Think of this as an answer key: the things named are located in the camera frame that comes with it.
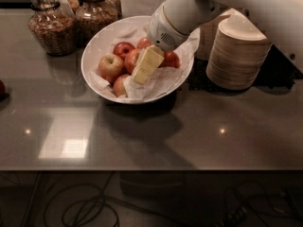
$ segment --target dark floor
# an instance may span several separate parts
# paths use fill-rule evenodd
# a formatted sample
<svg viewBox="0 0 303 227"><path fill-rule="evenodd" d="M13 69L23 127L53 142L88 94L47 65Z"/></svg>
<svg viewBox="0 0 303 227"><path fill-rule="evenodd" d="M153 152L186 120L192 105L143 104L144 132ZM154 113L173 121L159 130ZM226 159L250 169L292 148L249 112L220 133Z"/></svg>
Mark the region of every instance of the dark floor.
<svg viewBox="0 0 303 227"><path fill-rule="evenodd" d="M222 226L226 211L239 224L225 226L296 227L284 195L297 186L301 172L1 172L0 227Z"/></svg>

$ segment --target red apple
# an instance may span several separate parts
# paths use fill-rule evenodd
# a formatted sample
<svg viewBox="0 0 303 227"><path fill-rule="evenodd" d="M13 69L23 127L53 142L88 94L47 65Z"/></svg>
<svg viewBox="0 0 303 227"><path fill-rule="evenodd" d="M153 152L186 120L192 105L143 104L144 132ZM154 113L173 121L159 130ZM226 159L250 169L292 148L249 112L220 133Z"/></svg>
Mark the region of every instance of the red apple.
<svg viewBox="0 0 303 227"><path fill-rule="evenodd" d="M122 96L122 95L127 96L127 92L125 90L123 82L129 76L130 76L129 74L123 74L116 79L114 86L113 86L113 90L114 90L116 97Z"/></svg>
<svg viewBox="0 0 303 227"><path fill-rule="evenodd" d="M142 49L142 48L147 48L150 45L152 45L152 43L148 40L148 38L143 37L138 41L136 47Z"/></svg>
<svg viewBox="0 0 303 227"><path fill-rule="evenodd" d="M125 67L126 70L129 72L129 74L132 74L135 66L136 66L136 61L138 60L139 54L141 52L141 49L133 49L125 58Z"/></svg>
<svg viewBox="0 0 303 227"><path fill-rule="evenodd" d="M126 56L135 49L134 45L128 42L120 42L115 45L113 54L119 56L122 60L125 60Z"/></svg>
<svg viewBox="0 0 303 227"><path fill-rule="evenodd" d="M2 80L0 80L0 96L3 95L5 92L6 92L6 86L2 82Z"/></svg>
<svg viewBox="0 0 303 227"><path fill-rule="evenodd" d="M114 83L118 77L126 73L124 61L114 54L107 54L100 59L98 71L100 76L110 83Z"/></svg>
<svg viewBox="0 0 303 227"><path fill-rule="evenodd" d="M164 60L160 64L159 67L180 67L180 59L178 55L173 51L165 51L164 52Z"/></svg>

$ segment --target fruit bowl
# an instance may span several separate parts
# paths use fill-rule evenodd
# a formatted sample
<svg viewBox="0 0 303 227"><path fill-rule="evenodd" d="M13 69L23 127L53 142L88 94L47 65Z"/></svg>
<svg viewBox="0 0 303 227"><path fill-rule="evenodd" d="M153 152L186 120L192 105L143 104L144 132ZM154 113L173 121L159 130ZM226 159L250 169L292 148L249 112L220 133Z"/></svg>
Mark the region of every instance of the fruit bowl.
<svg viewBox="0 0 303 227"><path fill-rule="evenodd" d="M194 53L198 49L200 30L194 30L186 42L181 44L174 52L180 58L180 68L158 68L162 70L156 87L152 86L147 95L138 97L116 97L113 86L98 74L98 63L106 54L112 53L115 44L121 41L129 42L136 46L140 38L147 36L146 29L151 16L135 16L114 22L99 33L86 45L81 58L81 72L89 87L98 95L113 102L124 104L143 104L153 102L175 91L187 79L193 62Z"/></svg>

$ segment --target stainless steel counter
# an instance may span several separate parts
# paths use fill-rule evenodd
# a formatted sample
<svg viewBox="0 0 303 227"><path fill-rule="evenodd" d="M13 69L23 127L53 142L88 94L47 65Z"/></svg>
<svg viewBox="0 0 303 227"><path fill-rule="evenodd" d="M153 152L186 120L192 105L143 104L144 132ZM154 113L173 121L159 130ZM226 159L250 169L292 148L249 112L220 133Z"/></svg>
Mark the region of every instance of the stainless steel counter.
<svg viewBox="0 0 303 227"><path fill-rule="evenodd" d="M0 9L0 170L303 169L303 83L241 94L190 91L146 105L96 95L82 49L47 56L27 9Z"/></svg>

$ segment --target white robotic arm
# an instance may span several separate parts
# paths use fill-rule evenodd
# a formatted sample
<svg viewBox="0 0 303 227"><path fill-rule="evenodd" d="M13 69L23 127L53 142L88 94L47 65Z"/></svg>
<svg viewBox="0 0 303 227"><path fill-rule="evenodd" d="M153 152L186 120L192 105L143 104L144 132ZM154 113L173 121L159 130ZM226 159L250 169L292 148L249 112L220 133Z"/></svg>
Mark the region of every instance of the white robotic arm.
<svg viewBox="0 0 303 227"><path fill-rule="evenodd" d="M163 50L174 50L226 8L243 13L303 72L303 0L167 0L152 15L148 38Z"/></svg>

